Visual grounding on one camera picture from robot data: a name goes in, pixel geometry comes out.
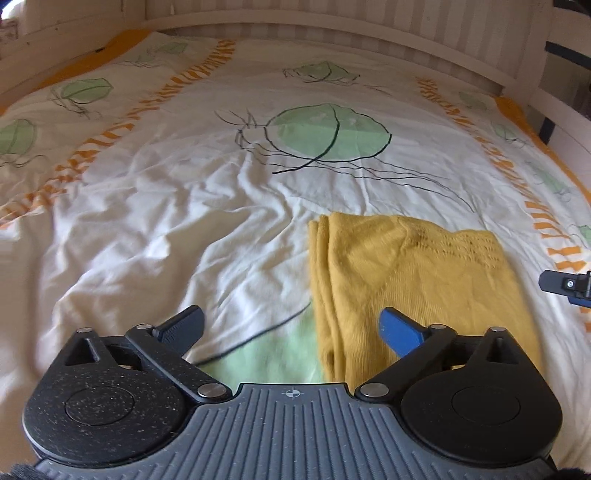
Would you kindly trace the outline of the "mustard yellow knit sweater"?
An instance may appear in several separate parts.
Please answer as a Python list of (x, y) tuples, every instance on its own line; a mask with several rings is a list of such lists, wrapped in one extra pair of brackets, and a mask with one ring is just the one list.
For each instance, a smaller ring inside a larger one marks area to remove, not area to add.
[(329, 382), (355, 389), (397, 361), (379, 333), (387, 307), (461, 335), (505, 327), (545, 369), (522, 284), (491, 232), (332, 213), (308, 224), (308, 253), (318, 356)]

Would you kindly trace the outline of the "white leaf-print duvet cover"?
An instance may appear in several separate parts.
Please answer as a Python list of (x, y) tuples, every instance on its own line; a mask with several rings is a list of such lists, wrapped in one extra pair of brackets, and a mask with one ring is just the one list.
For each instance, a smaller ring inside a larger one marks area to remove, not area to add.
[(563, 427), (590, 466), (590, 314), (537, 284), (590, 267), (590, 201), (511, 100), (337, 48), (151, 33), (1, 117), (1, 465), (33, 458), (36, 383), (79, 327), (204, 309), (190, 361), (315, 382), (308, 224), (488, 231), (522, 284)]

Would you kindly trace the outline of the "orange bed sheet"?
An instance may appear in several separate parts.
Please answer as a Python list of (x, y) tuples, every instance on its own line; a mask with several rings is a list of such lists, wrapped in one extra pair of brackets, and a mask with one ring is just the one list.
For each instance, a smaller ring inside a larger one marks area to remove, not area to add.
[(127, 29), (100, 48), (84, 53), (67, 53), (69, 46), (63, 44), (52, 51), (24, 51), (2, 59), (1, 113), (32, 92), (89, 73), (114, 61), (150, 34), (148, 29)]

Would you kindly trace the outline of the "white wooden bed frame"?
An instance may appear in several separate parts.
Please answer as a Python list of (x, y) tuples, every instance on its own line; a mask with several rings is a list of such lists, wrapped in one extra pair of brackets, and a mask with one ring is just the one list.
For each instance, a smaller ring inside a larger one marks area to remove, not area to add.
[(551, 140), (573, 168), (590, 157), (590, 122), (545, 89), (558, 61), (590, 64), (590, 7), (577, 1), (5, 1), (17, 37), (1, 48), (1, 92), (34, 82), (126, 29), (222, 26), (231, 35), (303, 32), (311, 40), (377, 42), (459, 67), (555, 124)]

